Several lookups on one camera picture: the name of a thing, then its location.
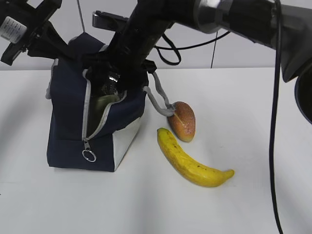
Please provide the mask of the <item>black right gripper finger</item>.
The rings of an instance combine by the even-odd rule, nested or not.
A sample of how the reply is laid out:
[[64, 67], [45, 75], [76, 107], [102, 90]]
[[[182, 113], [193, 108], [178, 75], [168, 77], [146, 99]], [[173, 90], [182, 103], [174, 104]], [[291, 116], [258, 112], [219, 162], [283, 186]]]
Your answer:
[[92, 85], [110, 84], [110, 72], [112, 67], [109, 62], [100, 62], [86, 65], [87, 78]]

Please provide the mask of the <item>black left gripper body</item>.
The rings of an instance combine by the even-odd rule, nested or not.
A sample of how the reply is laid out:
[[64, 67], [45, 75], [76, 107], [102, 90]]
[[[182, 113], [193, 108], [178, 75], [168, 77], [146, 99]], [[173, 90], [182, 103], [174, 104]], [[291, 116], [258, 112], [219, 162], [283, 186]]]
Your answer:
[[60, 0], [43, 0], [34, 8], [26, 0], [2, 0], [0, 37], [10, 44], [3, 52], [1, 62], [12, 65], [20, 53], [26, 52], [31, 35], [49, 21], [61, 4]]

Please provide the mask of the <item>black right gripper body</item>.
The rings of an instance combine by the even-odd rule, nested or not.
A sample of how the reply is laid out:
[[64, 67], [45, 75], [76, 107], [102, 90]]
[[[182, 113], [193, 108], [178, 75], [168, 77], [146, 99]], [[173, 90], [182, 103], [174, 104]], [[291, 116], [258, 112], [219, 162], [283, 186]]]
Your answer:
[[83, 66], [109, 62], [111, 72], [119, 75], [119, 88], [140, 86], [147, 75], [144, 61], [172, 22], [170, 7], [135, 7], [104, 51], [82, 56]]

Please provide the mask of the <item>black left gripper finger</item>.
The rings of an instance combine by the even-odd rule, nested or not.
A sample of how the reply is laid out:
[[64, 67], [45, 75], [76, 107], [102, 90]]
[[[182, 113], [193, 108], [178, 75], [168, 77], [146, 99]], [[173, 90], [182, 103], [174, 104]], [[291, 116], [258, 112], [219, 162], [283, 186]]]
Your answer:
[[46, 21], [31, 35], [27, 51], [30, 57], [78, 59], [78, 54], [61, 38], [50, 21]]

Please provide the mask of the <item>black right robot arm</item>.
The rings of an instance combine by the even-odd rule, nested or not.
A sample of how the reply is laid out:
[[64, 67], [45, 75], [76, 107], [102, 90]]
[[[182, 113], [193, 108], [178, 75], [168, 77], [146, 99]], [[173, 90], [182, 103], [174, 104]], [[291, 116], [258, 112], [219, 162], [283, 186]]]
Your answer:
[[296, 79], [296, 104], [312, 118], [312, 11], [271, 0], [140, 0], [104, 52], [86, 54], [85, 66], [140, 67], [164, 32], [179, 23], [210, 34], [225, 29], [280, 50], [282, 77]]

